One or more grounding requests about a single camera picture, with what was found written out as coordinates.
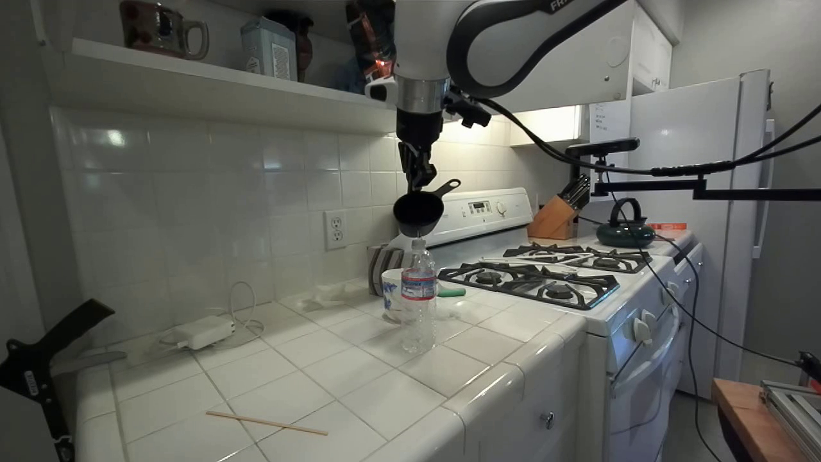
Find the white stove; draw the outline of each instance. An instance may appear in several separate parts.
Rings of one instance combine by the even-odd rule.
[[[444,220],[429,235],[440,265],[439,279],[470,287],[475,299],[493,298],[585,317],[579,459],[657,453],[670,392],[652,398],[658,379],[654,374],[683,364],[683,315],[670,299],[683,276],[670,252],[610,249],[590,238],[529,242],[522,224],[530,220],[530,203],[522,190],[454,192],[444,203]]]

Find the plastic bottle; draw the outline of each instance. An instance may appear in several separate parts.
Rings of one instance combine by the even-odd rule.
[[[422,353],[433,347],[433,302],[435,302],[435,265],[422,238],[409,242],[403,267],[403,299],[409,317],[403,347],[409,353]]]

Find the electrical outlet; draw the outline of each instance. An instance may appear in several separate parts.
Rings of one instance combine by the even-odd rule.
[[[343,249],[343,211],[326,211],[326,249]]]

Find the chopstick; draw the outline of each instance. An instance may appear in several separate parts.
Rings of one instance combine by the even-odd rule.
[[[245,423],[258,423],[258,425],[277,425],[277,429],[289,429],[289,432],[303,432],[303,433],[316,433],[316,435],[327,435],[327,432],[318,432],[318,429],[286,425],[286,423],[277,423],[277,420],[245,417],[245,415],[232,415],[232,414],[206,411],[206,415],[229,417],[229,420],[245,420]]]

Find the refrigerator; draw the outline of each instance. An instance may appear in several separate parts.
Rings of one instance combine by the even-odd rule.
[[[731,79],[676,86],[667,91],[635,94],[622,102],[590,106],[590,140],[634,136],[638,148],[607,156],[607,165],[622,167],[675,167],[716,160],[733,160],[758,148],[773,131],[770,71],[743,71]],[[708,190],[755,190],[766,171],[762,165],[733,171],[708,175]],[[751,261],[762,252],[764,207],[742,199],[693,199],[693,192],[617,192],[635,197],[648,220],[684,220],[699,243],[706,265],[699,271],[699,296],[696,315],[720,337],[743,343]],[[592,199],[581,216],[607,219],[613,197]],[[719,342],[706,329],[696,331],[693,361],[684,364],[680,391],[711,394],[713,378],[739,378],[742,352]]]

